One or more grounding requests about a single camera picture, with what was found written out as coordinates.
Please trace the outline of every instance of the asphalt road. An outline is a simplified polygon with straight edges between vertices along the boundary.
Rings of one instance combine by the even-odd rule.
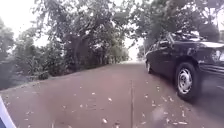
[[[205,82],[196,104],[172,84],[123,63],[1,92],[18,128],[223,128],[224,89]]]

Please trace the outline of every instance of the sky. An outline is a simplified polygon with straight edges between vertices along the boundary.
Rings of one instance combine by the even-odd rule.
[[[121,0],[114,0],[116,4],[120,4]],[[31,13],[31,7],[34,0],[0,0],[0,18],[4,21],[7,27],[10,27],[14,32],[14,37],[17,37],[21,31],[31,27],[31,20],[35,20],[35,17]],[[220,29],[224,30],[221,22],[224,21],[224,14],[220,13],[219,16]],[[36,45],[43,45],[46,42],[46,37],[38,40]],[[125,45],[128,47],[132,44],[132,40],[126,39]],[[130,56],[135,59],[137,57],[138,45],[142,44],[140,40],[137,45],[129,49]]]

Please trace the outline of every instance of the tire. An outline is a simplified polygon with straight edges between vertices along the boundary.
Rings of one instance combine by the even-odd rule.
[[[178,96],[184,101],[194,102],[198,99],[201,93],[201,78],[191,63],[184,62],[178,66],[175,74],[175,87]]]
[[[152,74],[152,68],[151,68],[151,64],[149,61],[146,62],[146,69],[147,69],[147,72],[148,74]]]

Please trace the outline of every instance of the dirt ground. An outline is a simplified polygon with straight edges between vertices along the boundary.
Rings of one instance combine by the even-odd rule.
[[[224,90],[212,85],[188,104],[169,81],[147,74],[143,63],[129,62],[1,95],[18,128],[223,128]]]

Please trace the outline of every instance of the black car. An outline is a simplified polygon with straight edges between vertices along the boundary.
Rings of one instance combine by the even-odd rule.
[[[180,98],[194,101],[206,76],[224,78],[224,44],[192,34],[168,33],[147,52],[146,67],[148,73],[172,79]]]

